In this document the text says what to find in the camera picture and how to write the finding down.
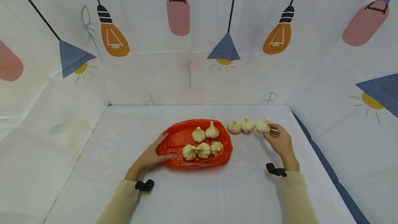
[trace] white table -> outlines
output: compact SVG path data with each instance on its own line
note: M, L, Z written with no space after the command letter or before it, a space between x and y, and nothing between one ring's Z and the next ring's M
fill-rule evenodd
M270 118L291 134L320 223L356 223L288 106L219 105L108 107L45 224L95 223L127 169L170 125L187 119L226 125L244 116L254 123ZM265 168L269 162L282 167L280 158L257 132L231 140L234 150L225 166L147 172L141 180L152 179L155 187L141 194L131 223L283 223L278 177Z

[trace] wrist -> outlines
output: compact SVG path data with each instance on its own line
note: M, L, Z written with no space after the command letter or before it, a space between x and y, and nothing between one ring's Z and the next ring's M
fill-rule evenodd
M296 156L288 155L288 156L281 156L283 166L287 171L300 171L300 164L296 159Z
M139 166L138 164L134 163L130 167L130 169L127 171L125 180L130 180L130 181L136 182L139 180L143 171L144 171L144 168L142 166Z

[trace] sleeve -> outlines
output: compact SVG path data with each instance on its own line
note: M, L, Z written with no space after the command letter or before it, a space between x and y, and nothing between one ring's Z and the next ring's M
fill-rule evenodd
M135 184L136 182L121 180L95 224L123 224L139 194Z
M296 171L286 171L286 174L286 177L280 179L280 186L287 224L319 224L307 194L303 174Z

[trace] blue lamp shade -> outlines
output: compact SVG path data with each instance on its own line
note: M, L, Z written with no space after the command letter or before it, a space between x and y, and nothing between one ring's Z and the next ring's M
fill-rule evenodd
M228 61L240 60L234 41L232 41L229 33L226 33L207 59L224 59Z
M62 40L59 41L59 51L61 56L62 75L64 78L96 57Z
M356 85L398 118L398 73Z

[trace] garlic bulb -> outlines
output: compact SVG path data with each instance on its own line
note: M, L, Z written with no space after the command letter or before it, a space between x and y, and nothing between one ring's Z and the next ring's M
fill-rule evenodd
M196 147L187 144L183 149L182 149L182 156L186 161L192 161L195 160L196 158Z
M270 127L269 127L269 119L266 119L264 121L259 121L256 124L256 130L257 132L267 132L269 133L271 131Z
M240 132L240 124L236 121L236 119L234 119L231 122L228 122L228 124L226 125L226 128L228 130L228 132L236 134Z
M196 130L192 132L192 138L197 143L203 142L206 139L205 131L197 127Z
M245 117L242 124L240 125L243 133L249 133L254 130L254 124L249 121L249 117Z
M200 159L207 159L210 156L210 145L208 143L201 143L196 148L196 151Z
M210 121L210 127L207 128L206 132L206 137L208 138L217 138L220 132L218 131L217 128L214 127L214 123Z
M224 146L220 142L214 142L214 143L212 143L212 145L210 147L211 153L215 157L221 154L223 148L224 148Z

